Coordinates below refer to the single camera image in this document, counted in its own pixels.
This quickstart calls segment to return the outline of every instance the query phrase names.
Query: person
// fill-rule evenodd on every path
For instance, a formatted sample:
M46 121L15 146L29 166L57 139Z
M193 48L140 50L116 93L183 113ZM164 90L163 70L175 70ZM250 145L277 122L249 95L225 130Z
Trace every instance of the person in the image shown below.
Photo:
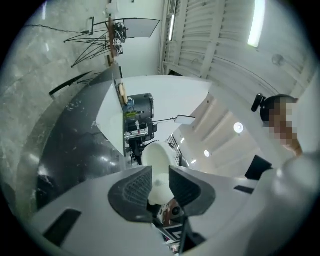
M280 140L282 146L292 151L295 156L300 156L303 152L298 140L296 129L292 126L292 109L299 99L285 94L279 94L265 98L259 93L251 110L256 112L260 107L260 117L264 127L269 127L276 139Z

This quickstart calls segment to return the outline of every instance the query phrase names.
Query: ceiling light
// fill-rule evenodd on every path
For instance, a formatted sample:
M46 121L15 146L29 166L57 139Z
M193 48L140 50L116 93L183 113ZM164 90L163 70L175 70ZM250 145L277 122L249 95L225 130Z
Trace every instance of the ceiling light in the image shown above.
M258 47L264 25L266 0L255 0L254 14L248 45Z
M208 150L204 151L204 155L208 158L210 157L210 152Z
M233 126L233 129L237 134L240 134L244 131L244 125L240 122L236 122Z
M169 41L172 41L174 35L174 24L175 24L175 15L171 17L171 24L170 24L170 32L169 32Z

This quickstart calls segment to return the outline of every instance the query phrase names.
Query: black cable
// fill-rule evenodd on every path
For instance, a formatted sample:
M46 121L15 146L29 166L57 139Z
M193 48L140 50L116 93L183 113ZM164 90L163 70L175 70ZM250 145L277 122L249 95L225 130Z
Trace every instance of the black cable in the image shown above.
M61 31L61 32L69 32L69 33L77 33L77 34L87 34L87 33L89 33L89 30L85 30L85 31L82 31L82 32L77 32L77 31L57 29L57 28L54 28L54 27L44 26L44 25L41 25L41 24L37 24L37 25L30 24L30 25L25 25L24 27L42 27L42 28L46 28L46 29L50 29L50 30Z

